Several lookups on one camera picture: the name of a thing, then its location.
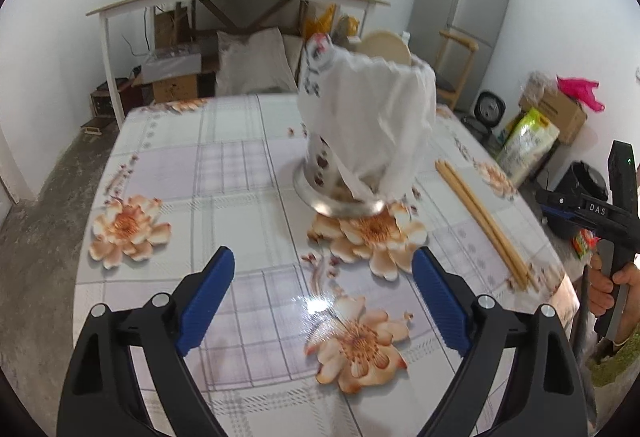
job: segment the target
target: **plaid pattern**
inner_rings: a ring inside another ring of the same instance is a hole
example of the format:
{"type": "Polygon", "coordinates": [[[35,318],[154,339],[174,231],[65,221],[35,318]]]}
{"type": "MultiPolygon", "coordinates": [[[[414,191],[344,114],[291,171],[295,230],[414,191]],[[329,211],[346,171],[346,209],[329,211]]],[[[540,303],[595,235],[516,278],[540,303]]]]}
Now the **plaid pattern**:
{"type": "MultiPolygon", "coordinates": [[[[506,268],[478,231],[468,211],[434,170],[447,158],[495,215],[516,249],[534,268],[559,265],[540,226],[519,197],[495,197],[463,158],[455,136],[476,160],[486,155],[455,119],[437,118],[434,136],[418,168],[414,215],[430,232],[428,245],[443,267],[460,274],[476,293],[490,292],[507,308],[532,310],[505,285],[506,268]]],[[[300,255],[314,213],[292,189],[292,172],[306,151],[296,96],[236,96],[213,99],[194,112],[135,111],[129,114],[100,182],[88,221],[74,298],[74,337],[89,309],[106,301],[113,309],[144,304],[171,291],[186,274],[199,271],[220,246],[236,258],[236,275],[200,348],[185,363],[229,435],[263,437],[377,437],[416,435],[460,365],[446,348],[411,276],[394,283],[372,277],[366,263],[339,265],[337,283],[352,296],[366,297],[367,309],[384,309],[391,319],[412,315],[410,339],[398,343],[407,371],[385,387],[366,388],[354,398],[336,386],[319,387],[318,356],[306,356],[306,337],[315,317],[308,311],[311,269],[300,255]],[[172,226],[169,244],[154,248],[145,262],[128,258],[106,271],[89,258],[91,225],[102,213],[104,188],[120,165],[136,155],[121,196],[141,194],[163,200],[159,222],[172,226]]],[[[324,289],[327,277],[321,277],[324,289]]],[[[164,429],[141,349],[134,366],[149,412],[164,429]]],[[[510,356],[503,357],[492,396],[478,421],[488,427],[504,391],[510,356]]]]}

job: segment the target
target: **trash can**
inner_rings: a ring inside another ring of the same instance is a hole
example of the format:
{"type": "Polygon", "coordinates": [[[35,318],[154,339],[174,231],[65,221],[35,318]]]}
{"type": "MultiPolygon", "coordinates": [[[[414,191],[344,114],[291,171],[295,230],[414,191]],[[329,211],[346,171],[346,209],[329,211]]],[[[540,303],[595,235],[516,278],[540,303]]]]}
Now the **trash can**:
{"type": "MultiPolygon", "coordinates": [[[[598,200],[607,200],[609,198],[607,183],[602,175],[584,161],[572,162],[554,191],[568,195],[589,195],[598,200]]],[[[575,224],[558,216],[550,215],[546,220],[549,229],[553,231],[556,237],[563,240],[571,240],[578,234],[580,229],[575,224]]]]}

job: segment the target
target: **chopsticks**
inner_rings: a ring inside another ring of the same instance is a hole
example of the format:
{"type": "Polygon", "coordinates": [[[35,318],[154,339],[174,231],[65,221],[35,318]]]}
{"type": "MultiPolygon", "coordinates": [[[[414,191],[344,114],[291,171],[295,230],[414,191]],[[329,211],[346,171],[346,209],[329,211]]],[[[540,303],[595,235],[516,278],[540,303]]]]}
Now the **chopsticks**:
{"type": "Polygon", "coordinates": [[[530,282],[533,288],[538,291],[539,289],[536,282],[531,276],[529,269],[527,269],[527,266],[522,261],[520,255],[516,252],[509,239],[507,239],[504,233],[500,230],[500,227],[498,227],[494,221],[491,213],[489,213],[489,211],[484,207],[484,204],[482,204],[478,197],[476,197],[476,194],[471,191],[468,184],[460,178],[460,175],[458,175],[455,168],[453,168],[453,166],[447,161],[438,160],[436,161],[436,170],[442,178],[445,179],[446,183],[458,196],[469,213],[471,213],[471,216],[484,231],[485,235],[491,241],[495,250],[502,258],[502,261],[511,271],[511,274],[520,289],[526,290],[529,278],[531,278],[530,282]]]}

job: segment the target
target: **wooden chair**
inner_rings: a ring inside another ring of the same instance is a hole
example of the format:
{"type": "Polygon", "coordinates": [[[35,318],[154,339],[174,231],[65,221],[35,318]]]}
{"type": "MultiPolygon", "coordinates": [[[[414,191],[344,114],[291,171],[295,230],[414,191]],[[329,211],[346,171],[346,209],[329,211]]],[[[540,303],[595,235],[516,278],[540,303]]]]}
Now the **wooden chair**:
{"type": "Polygon", "coordinates": [[[478,43],[472,39],[458,36],[448,31],[440,31],[440,36],[442,36],[442,45],[436,55],[436,62],[433,64],[433,70],[436,73],[436,92],[438,93],[438,97],[442,98],[445,102],[448,102],[449,108],[453,110],[458,102],[458,98],[460,97],[462,90],[465,88],[466,79],[469,77],[471,67],[473,67],[474,55],[478,52],[478,43]],[[460,78],[458,79],[458,84],[456,86],[449,83],[449,81],[438,73],[444,51],[450,40],[463,46],[469,51],[469,57],[466,59],[465,66],[462,69],[462,73],[460,74],[460,78]]]}

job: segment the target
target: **refrigerator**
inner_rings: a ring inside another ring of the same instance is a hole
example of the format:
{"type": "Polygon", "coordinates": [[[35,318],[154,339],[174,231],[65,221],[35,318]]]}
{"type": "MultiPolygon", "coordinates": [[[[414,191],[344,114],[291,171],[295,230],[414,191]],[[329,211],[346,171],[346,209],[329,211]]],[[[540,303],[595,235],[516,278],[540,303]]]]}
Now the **refrigerator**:
{"type": "MultiPolygon", "coordinates": [[[[433,65],[442,38],[440,30],[473,38],[479,46],[472,70],[456,105],[468,112],[473,107],[482,79],[500,35],[509,0],[414,0],[408,31],[409,47],[419,58],[433,65]]],[[[449,41],[439,75],[457,86],[469,52],[449,41]]]]}

